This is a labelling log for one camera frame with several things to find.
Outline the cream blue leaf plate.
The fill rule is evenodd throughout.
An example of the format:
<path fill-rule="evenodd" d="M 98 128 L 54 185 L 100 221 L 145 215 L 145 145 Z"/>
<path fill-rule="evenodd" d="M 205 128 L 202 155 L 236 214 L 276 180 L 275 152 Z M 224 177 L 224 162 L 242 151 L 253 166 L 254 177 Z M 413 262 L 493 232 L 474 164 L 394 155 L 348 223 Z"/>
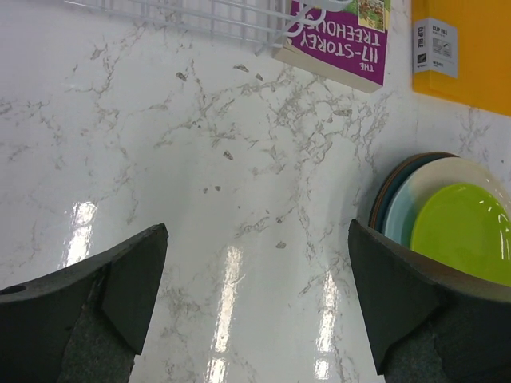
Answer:
<path fill-rule="evenodd" d="M 382 233 L 396 243 L 410 245 L 414 222 L 426 201 L 451 184 L 484 188 L 510 213 L 510 195 L 487 168 L 460 157 L 446 157 L 422 165 L 406 178 L 387 208 Z"/>

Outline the green white plate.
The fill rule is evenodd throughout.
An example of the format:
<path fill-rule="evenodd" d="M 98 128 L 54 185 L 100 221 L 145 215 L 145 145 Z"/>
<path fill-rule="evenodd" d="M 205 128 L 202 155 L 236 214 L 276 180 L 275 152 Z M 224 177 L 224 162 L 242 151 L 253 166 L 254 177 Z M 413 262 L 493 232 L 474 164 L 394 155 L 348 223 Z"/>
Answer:
<path fill-rule="evenodd" d="M 484 188 L 435 192 L 414 222 L 410 249 L 466 274 L 510 285 L 510 217 Z"/>

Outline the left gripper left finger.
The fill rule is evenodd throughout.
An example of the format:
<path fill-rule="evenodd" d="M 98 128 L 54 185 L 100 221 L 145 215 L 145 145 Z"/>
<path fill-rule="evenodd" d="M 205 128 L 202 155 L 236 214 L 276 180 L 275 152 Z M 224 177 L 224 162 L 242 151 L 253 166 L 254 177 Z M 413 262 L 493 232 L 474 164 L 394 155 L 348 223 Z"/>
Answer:
<path fill-rule="evenodd" d="M 3 382 L 127 382 L 141 354 L 168 232 L 151 226 L 111 249 L 1 291 Z"/>

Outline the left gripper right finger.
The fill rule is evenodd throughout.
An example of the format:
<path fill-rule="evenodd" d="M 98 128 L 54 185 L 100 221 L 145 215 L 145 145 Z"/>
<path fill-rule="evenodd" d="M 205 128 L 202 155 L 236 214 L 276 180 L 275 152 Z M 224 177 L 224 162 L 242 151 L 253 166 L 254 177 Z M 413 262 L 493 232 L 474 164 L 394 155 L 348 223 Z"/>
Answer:
<path fill-rule="evenodd" d="M 508 382 L 510 289 L 351 221 L 348 251 L 378 374 L 388 382 Z"/>

